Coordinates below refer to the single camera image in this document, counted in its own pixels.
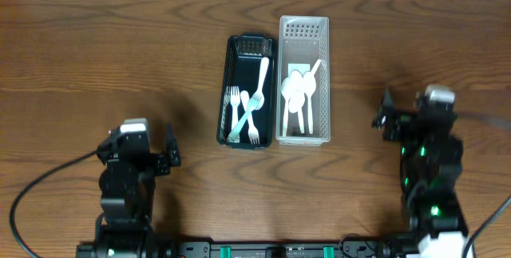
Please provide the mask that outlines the white fork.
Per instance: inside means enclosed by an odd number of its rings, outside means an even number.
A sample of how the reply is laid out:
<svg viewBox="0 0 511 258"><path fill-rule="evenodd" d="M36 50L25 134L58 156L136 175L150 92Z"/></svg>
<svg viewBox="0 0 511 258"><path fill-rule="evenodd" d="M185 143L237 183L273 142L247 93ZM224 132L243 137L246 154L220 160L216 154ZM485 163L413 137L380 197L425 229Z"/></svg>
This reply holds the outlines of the white fork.
<svg viewBox="0 0 511 258"><path fill-rule="evenodd" d="M259 98L257 96L253 95L252 97L249 98L248 111L247 112L244 111L244 115L239 119L236 127L229 133L227 142L235 142L237 140L242 128L244 127L244 124L248 120L248 116L252 114L253 111L256 110L256 106L258 105L258 103Z"/></svg>
<svg viewBox="0 0 511 258"><path fill-rule="evenodd" d="M230 104L232 107L231 129L234 129L239 121L238 107L240 102L240 89L238 86L232 86L230 88Z"/></svg>
<svg viewBox="0 0 511 258"><path fill-rule="evenodd" d="M247 112L248 111L248 102L249 102L248 91L243 90L240 93L240 98L241 98L242 105L244 107L244 111ZM259 144L259 131L254 125L253 118L252 118L251 114L248 116L248 139L252 144L256 144L256 145Z"/></svg>

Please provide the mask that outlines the white spoon bowl down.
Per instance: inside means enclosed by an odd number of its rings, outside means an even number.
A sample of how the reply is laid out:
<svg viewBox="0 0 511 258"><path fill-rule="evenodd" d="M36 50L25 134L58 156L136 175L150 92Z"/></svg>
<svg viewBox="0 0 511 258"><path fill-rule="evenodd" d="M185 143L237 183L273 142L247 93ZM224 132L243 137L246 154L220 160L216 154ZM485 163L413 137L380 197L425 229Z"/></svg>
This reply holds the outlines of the white spoon bowl down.
<svg viewBox="0 0 511 258"><path fill-rule="evenodd" d="M316 90L315 76L312 72L306 72L303 76L304 82L304 93L307 95L307 119L308 119L308 131L309 134L314 132L313 123L313 109L312 109L312 95Z"/></svg>

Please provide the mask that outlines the black plastic basket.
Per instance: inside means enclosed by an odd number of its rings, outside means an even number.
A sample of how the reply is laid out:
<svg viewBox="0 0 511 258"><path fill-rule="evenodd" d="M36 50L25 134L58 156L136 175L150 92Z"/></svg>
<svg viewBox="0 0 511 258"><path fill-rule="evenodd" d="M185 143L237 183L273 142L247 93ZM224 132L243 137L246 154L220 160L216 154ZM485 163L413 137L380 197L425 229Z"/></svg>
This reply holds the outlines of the black plastic basket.
<svg viewBox="0 0 511 258"><path fill-rule="evenodd" d="M264 103L261 109L252 112L255 127L259 130L260 142L252 144L248 139L248 121L235 142L227 142L232 131L232 107L230 88L238 86L240 93L248 91L251 96L257 90L259 64L263 57L270 62L263 84ZM275 110L276 62L278 42L262 34L233 35L228 39L224 63L224 78L220 95L220 108L216 139L221 145L234 149L263 149L272 143ZM244 115L242 102L238 107L239 119Z"/></svg>

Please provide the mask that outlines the white spoon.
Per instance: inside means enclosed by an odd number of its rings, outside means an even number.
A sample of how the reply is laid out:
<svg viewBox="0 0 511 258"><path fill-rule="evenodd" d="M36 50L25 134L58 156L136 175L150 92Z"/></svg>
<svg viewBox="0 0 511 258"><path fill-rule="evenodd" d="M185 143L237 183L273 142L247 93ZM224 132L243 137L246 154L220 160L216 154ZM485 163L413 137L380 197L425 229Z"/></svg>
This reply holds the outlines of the white spoon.
<svg viewBox="0 0 511 258"><path fill-rule="evenodd" d="M303 122L303 104L305 97L303 93L294 93L289 101L289 112L295 113L297 116L297 122L299 131L304 133L304 122Z"/></svg>
<svg viewBox="0 0 511 258"><path fill-rule="evenodd" d="M314 66L312 67L312 70L307 71L307 72L312 72L313 75L315 76L315 73L317 72L319 66L321 65L321 62L322 62L322 60L318 59L316 61L316 63L314 64ZM301 73L297 69L294 69L292 72L289 73L288 77L293 81L293 85L295 88L294 93L303 93L304 97L307 97L307 95L304 93L304 87L303 87L303 85L304 85L303 76L305 73Z"/></svg>
<svg viewBox="0 0 511 258"><path fill-rule="evenodd" d="M267 76L269 62L270 62L270 60L268 57L263 57L259 64L258 85L257 85L257 90L254 93L254 95L259 98L259 103L256 106L255 110L261 109L263 106L263 103L264 103L263 84L264 84L265 78Z"/></svg>
<svg viewBox="0 0 511 258"><path fill-rule="evenodd" d="M281 86L281 94L284 98L284 111L283 111L283 134L282 136L287 136L287 125L288 125L288 114L289 114L289 101L295 92L295 88L293 85L293 81L287 77L283 80Z"/></svg>

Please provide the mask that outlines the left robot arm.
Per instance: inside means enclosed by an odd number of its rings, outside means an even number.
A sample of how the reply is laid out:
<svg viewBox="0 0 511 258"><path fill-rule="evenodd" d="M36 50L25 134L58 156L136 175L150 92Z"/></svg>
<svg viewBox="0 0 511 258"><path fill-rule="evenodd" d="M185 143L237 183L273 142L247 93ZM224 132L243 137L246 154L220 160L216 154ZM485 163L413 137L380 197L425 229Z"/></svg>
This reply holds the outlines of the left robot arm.
<svg viewBox="0 0 511 258"><path fill-rule="evenodd" d="M172 126L165 149L150 150L146 119L128 119L97 147L105 166L99 179L102 217L90 257L165 257L172 247L156 240L152 223L156 178L181 164Z"/></svg>

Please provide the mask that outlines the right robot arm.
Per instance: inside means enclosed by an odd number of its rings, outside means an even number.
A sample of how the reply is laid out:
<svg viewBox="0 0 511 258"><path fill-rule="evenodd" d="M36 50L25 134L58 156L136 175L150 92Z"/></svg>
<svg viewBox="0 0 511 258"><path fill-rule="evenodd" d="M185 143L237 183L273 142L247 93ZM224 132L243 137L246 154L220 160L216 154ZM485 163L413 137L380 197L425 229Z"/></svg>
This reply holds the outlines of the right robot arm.
<svg viewBox="0 0 511 258"><path fill-rule="evenodd" d="M458 116L454 93L430 85L416 109L398 109L383 95L372 122L384 141L400 144L402 210L409 229L381 239L378 257L468 257L469 229L455 185L461 176L463 144L451 132Z"/></svg>

